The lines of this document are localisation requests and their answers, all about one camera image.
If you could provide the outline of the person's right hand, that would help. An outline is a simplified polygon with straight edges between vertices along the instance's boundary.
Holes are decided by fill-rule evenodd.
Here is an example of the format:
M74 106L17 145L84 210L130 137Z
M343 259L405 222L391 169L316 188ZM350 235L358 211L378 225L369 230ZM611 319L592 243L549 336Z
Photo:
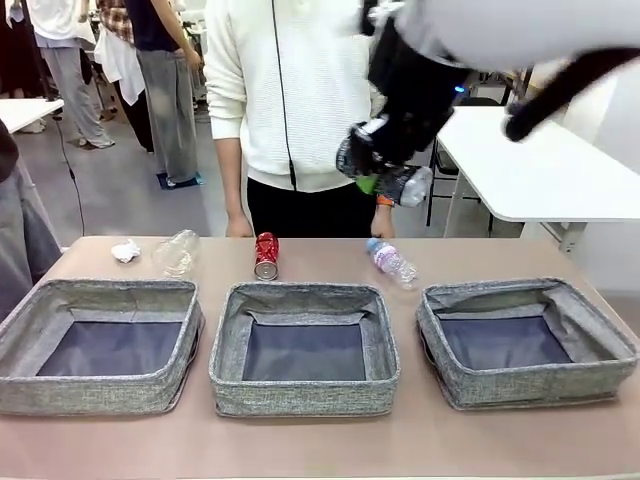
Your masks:
M226 236L229 238L252 238L254 233L248 218L242 213L229 216Z

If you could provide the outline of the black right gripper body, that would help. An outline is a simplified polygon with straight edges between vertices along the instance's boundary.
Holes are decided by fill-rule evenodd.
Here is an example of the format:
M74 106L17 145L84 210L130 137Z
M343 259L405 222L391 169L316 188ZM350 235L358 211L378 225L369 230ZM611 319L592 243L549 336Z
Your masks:
M453 114L471 70L424 57L386 21L370 62L369 81L386 98L383 124L370 135L381 164L401 165L424 150Z

